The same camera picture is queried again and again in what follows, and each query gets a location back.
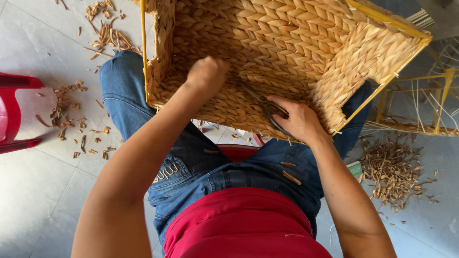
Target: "red stool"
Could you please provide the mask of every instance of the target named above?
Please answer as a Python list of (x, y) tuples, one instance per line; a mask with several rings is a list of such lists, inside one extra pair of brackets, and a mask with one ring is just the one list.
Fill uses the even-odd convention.
[[(261, 137), (256, 133), (253, 133), (253, 138), (260, 147), (264, 145)], [(225, 156), (234, 162), (243, 161), (252, 154), (255, 154), (260, 149), (260, 147), (239, 144), (217, 144), (217, 147), (223, 152)]]
[(40, 89), (43, 84), (34, 77), (0, 73), (0, 154), (35, 147), (41, 138), (14, 140), (21, 125), (17, 89)]

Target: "metal scissors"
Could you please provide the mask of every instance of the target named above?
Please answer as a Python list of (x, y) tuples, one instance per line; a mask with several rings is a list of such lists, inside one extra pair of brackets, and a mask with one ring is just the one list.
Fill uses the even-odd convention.
[(255, 91), (255, 89), (253, 87), (251, 87), (249, 85), (246, 85), (246, 84), (241, 84), (241, 85), (250, 95), (252, 95), (254, 98), (258, 99), (259, 101), (261, 101), (263, 103), (264, 111), (266, 112), (266, 115), (268, 116), (268, 119), (273, 124), (273, 126), (275, 126), (282, 133), (284, 133), (284, 134), (286, 134), (288, 136), (291, 136), (291, 134), (289, 132), (285, 131), (271, 117), (271, 114), (277, 114), (280, 111), (284, 115), (286, 115), (286, 118), (288, 118), (289, 117), (289, 113), (287, 112), (287, 110), (285, 110), (283, 107), (279, 106), (277, 103), (269, 101), (265, 96), (259, 95)]

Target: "hand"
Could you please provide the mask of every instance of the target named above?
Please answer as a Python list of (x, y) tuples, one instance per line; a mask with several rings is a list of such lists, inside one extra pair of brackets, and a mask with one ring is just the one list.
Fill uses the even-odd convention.
[(221, 59), (208, 56), (198, 60), (188, 72), (185, 85), (205, 96), (206, 101), (213, 98), (223, 87), (230, 65)]
[(271, 117), (298, 140), (309, 146), (314, 146), (319, 140), (330, 138), (320, 124), (317, 114), (307, 105), (273, 95), (267, 96), (267, 99), (287, 110), (289, 113), (288, 119), (284, 119), (277, 114), (273, 114)]

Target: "woven basket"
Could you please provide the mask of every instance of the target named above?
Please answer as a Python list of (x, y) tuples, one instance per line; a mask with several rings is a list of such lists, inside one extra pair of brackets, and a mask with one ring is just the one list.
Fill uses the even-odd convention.
[(196, 60), (222, 58), (228, 80), (194, 118), (284, 140), (241, 83), (307, 104), (332, 134), (366, 79), (383, 88), (431, 40), (364, 0), (146, 0), (146, 12), (155, 18), (149, 106), (164, 106)]

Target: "jeans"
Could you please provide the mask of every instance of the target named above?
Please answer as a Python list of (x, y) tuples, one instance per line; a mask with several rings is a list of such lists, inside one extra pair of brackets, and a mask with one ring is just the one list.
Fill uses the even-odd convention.
[[(142, 71), (142, 57), (126, 50), (117, 52), (100, 70), (103, 101), (125, 140), (156, 114), (156, 110), (145, 103)], [(365, 82), (342, 107), (344, 114), (349, 117), (371, 92), (370, 83)], [(371, 103), (341, 130), (342, 134), (333, 137), (341, 158), (355, 145), (370, 107)], [(309, 146), (297, 143), (290, 146), (288, 141), (271, 139), (242, 162), (229, 160), (221, 151), (213, 154), (204, 149), (219, 150), (195, 125), (188, 123), (148, 190), (148, 200), (156, 207), (154, 226), (161, 245), (168, 225), (180, 212), (205, 195), (231, 187), (256, 187), (288, 197), (309, 219), (315, 238), (315, 217), (324, 192)], [(283, 170), (302, 184), (297, 185), (283, 176)]]

